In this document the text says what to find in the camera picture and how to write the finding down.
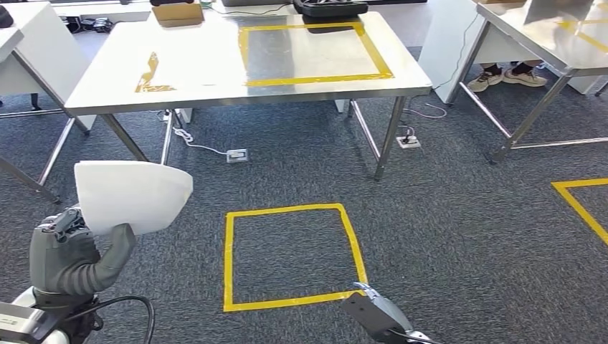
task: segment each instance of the black cable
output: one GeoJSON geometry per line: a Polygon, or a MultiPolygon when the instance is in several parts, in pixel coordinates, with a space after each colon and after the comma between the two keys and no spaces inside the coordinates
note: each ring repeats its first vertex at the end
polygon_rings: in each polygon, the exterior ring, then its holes
{"type": "Polygon", "coordinates": [[[450,77],[450,79],[448,81],[442,82],[437,87],[433,87],[433,90],[436,90],[437,88],[439,88],[439,87],[447,84],[448,82],[451,82],[452,80],[454,80],[454,77],[456,76],[456,72],[458,72],[458,68],[460,68],[460,63],[462,61],[462,53],[465,51],[465,47],[467,46],[467,32],[469,32],[469,29],[473,26],[473,24],[475,23],[475,21],[477,20],[478,17],[479,17],[479,13],[477,13],[477,15],[475,16],[475,18],[471,22],[471,24],[469,24],[469,26],[465,30],[464,37],[462,38],[462,48],[460,48],[460,54],[458,54],[458,61],[456,62],[456,69],[452,73],[452,76],[450,77]]]}
{"type": "Polygon", "coordinates": [[[142,297],[142,296],[129,295],[129,296],[117,297],[115,299],[111,299],[111,300],[105,301],[105,302],[100,302],[99,304],[89,308],[88,310],[82,311],[76,315],[68,317],[68,318],[64,319],[63,321],[69,322],[74,319],[78,319],[79,317],[82,317],[84,315],[87,315],[91,312],[94,312],[96,310],[104,308],[106,306],[113,305],[117,302],[129,301],[129,300],[140,301],[144,305],[146,305],[146,309],[148,310],[148,329],[146,331],[146,339],[144,339],[143,342],[144,342],[144,344],[150,344],[150,342],[152,341],[152,335],[154,334],[154,323],[155,323],[154,319],[156,317],[156,314],[154,312],[154,307],[152,306],[152,303],[150,302],[150,300],[148,300],[147,298],[142,297]]]}
{"type": "Polygon", "coordinates": [[[210,9],[213,12],[217,12],[219,14],[243,13],[243,14],[253,14],[254,16],[261,16],[261,15],[266,14],[266,13],[276,12],[276,11],[282,9],[283,7],[289,6],[289,5],[291,5],[291,4],[284,4],[284,5],[281,5],[281,6],[277,7],[276,9],[269,9],[268,11],[262,12],[262,13],[252,13],[252,12],[243,12],[243,11],[220,12],[220,11],[214,9],[213,7],[211,7],[211,5],[203,5],[203,8],[204,9],[210,9]]]}
{"type": "Polygon", "coordinates": [[[396,334],[396,335],[400,335],[400,336],[402,336],[403,338],[407,338],[407,339],[415,340],[415,341],[418,341],[418,342],[429,343],[429,344],[441,344],[440,342],[436,342],[436,341],[434,341],[434,340],[430,340],[430,339],[422,339],[422,338],[412,337],[412,336],[410,336],[410,335],[406,335],[406,334],[404,334],[404,333],[399,333],[399,332],[397,332],[397,331],[395,331],[395,330],[392,330],[392,329],[390,329],[390,328],[389,328],[389,331],[390,331],[390,332],[393,332],[393,333],[394,333],[394,334],[396,334]]]}

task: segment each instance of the sneaker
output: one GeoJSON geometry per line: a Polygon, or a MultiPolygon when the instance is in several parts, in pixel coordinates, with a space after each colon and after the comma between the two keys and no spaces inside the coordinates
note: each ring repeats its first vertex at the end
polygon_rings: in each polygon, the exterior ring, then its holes
{"type": "Polygon", "coordinates": [[[467,84],[469,90],[473,92],[483,92],[488,89],[488,87],[492,85],[496,85],[503,81],[502,74],[492,74],[488,71],[483,71],[475,80],[472,80],[467,84]]]}
{"type": "Polygon", "coordinates": [[[513,69],[505,72],[504,82],[509,84],[522,84],[529,87],[543,87],[547,79],[534,74],[534,70],[523,74],[513,74],[513,69]]]}

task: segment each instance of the metal plate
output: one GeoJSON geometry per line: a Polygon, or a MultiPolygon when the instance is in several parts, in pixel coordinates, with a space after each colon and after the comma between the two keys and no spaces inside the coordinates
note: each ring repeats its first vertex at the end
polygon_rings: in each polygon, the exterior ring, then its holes
{"type": "Polygon", "coordinates": [[[75,115],[206,105],[423,95],[431,82],[375,12],[162,28],[121,23],[66,103],[75,115]]]}
{"type": "Polygon", "coordinates": [[[562,72],[608,74],[608,0],[479,4],[478,12],[562,72]]]}

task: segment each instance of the electrical wire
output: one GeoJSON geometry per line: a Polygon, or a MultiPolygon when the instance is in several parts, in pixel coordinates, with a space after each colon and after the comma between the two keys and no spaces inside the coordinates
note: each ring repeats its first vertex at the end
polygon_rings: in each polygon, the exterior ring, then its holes
{"type": "Polygon", "coordinates": [[[393,333],[394,333],[394,334],[396,334],[396,335],[400,335],[400,336],[402,336],[403,338],[407,338],[407,339],[410,339],[410,340],[415,340],[415,341],[417,341],[417,342],[428,343],[428,344],[441,344],[440,342],[436,342],[436,341],[434,341],[434,340],[430,340],[430,339],[422,339],[422,338],[416,338],[416,337],[412,337],[412,336],[410,336],[410,335],[406,335],[406,334],[404,334],[404,333],[399,333],[399,332],[397,332],[397,331],[395,331],[395,330],[392,330],[392,329],[390,329],[390,328],[389,328],[389,331],[390,331],[390,332],[393,332],[393,333]]]}
{"type": "Polygon", "coordinates": [[[159,122],[164,122],[165,120],[163,120],[162,118],[160,118],[158,115],[160,115],[161,113],[165,113],[165,110],[160,110],[157,113],[155,113],[154,115],[156,116],[156,118],[158,118],[159,122]]]}
{"type": "Polygon", "coordinates": [[[424,113],[421,113],[420,111],[416,111],[416,110],[413,110],[413,109],[403,109],[403,112],[404,113],[415,113],[416,115],[422,116],[424,118],[443,118],[443,117],[447,116],[447,111],[445,109],[442,109],[442,108],[440,108],[438,106],[435,106],[435,105],[430,105],[428,102],[425,103],[425,105],[428,106],[428,107],[430,107],[430,108],[441,110],[443,112],[443,114],[439,115],[439,116],[429,116],[429,115],[425,115],[424,113]]]}
{"type": "Polygon", "coordinates": [[[469,26],[465,30],[465,33],[463,34],[462,48],[460,48],[460,53],[458,54],[458,61],[456,62],[456,69],[454,69],[452,76],[450,77],[450,79],[448,81],[442,82],[441,84],[439,84],[439,86],[433,87],[433,90],[436,90],[439,87],[454,80],[454,77],[456,76],[456,73],[458,72],[458,68],[460,68],[460,63],[462,61],[462,53],[465,52],[465,47],[467,46],[467,32],[469,32],[469,29],[473,26],[473,24],[475,23],[475,21],[477,20],[478,17],[479,17],[479,13],[477,13],[477,15],[475,15],[475,18],[473,18],[473,21],[471,22],[471,24],[469,24],[469,26]]]}
{"type": "Polygon", "coordinates": [[[402,124],[399,125],[399,127],[400,128],[406,128],[406,130],[405,130],[405,136],[406,137],[415,136],[416,135],[416,130],[414,129],[414,127],[410,127],[404,121],[402,121],[402,124]]]}
{"type": "Polygon", "coordinates": [[[152,303],[150,302],[150,300],[148,300],[146,297],[143,297],[143,296],[129,295],[129,296],[117,297],[115,299],[111,299],[111,300],[105,301],[105,302],[100,302],[96,306],[93,306],[83,312],[77,313],[76,315],[72,315],[71,317],[68,317],[68,318],[64,319],[63,321],[67,323],[74,319],[78,319],[79,317],[82,317],[84,315],[87,315],[91,312],[94,312],[96,310],[100,310],[101,308],[107,307],[109,305],[113,305],[117,302],[129,301],[129,300],[140,301],[146,306],[146,309],[148,311],[148,329],[146,331],[146,338],[144,339],[143,342],[144,342],[144,344],[150,344],[152,341],[152,335],[154,334],[154,323],[155,323],[156,314],[154,312],[154,307],[152,306],[152,303]]]}
{"type": "Polygon", "coordinates": [[[218,154],[222,154],[223,156],[227,156],[228,155],[228,152],[220,152],[217,149],[206,147],[205,145],[193,145],[193,144],[191,144],[191,142],[194,141],[194,138],[192,137],[192,135],[190,135],[190,133],[188,133],[184,129],[173,128],[173,132],[175,133],[175,135],[183,138],[184,142],[186,142],[186,145],[188,147],[204,148],[204,149],[207,149],[209,151],[212,151],[212,152],[215,152],[215,153],[218,153],[218,154]]]}
{"type": "Polygon", "coordinates": [[[213,7],[211,7],[211,5],[208,5],[208,4],[203,4],[203,5],[202,5],[202,7],[203,7],[204,9],[210,9],[210,10],[212,10],[213,12],[216,12],[216,13],[219,13],[219,14],[233,14],[233,13],[241,13],[241,14],[252,14],[252,15],[254,15],[254,16],[262,16],[262,15],[264,15],[264,14],[268,14],[268,13],[270,13],[270,12],[276,12],[276,11],[278,11],[278,10],[282,9],[283,7],[285,7],[285,6],[289,6],[289,5],[291,5],[291,4],[283,4],[283,5],[279,6],[279,7],[277,7],[276,9],[269,9],[268,11],[264,11],[264,12],[262,12],[262,13],[253,13],[253,12],[244,12],[244,11],[220,12],[220,11],[218,11],[218,10],[214,9],[213,7]]]}

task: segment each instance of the floor outlet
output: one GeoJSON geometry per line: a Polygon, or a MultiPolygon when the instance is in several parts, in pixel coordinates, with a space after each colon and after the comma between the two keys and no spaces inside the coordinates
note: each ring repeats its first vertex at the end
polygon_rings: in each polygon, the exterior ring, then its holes
{"type": "Polygon", "coordinates": [[[397,143],[399,144],[399,147],[401,147],[402,149],[405,148],[418,148],[418,147],[422,147],[420,145],[420,140],[418,140],[418,138],[416,136],[398,136],[397,138],[397,143]]]}
{"type": "Polygon", "coordinates": [[[247,149],[233,149],[226,152],[226,162],[228,163],[240,163],[248,160],[249,154],[247,153],[247,149]]]}

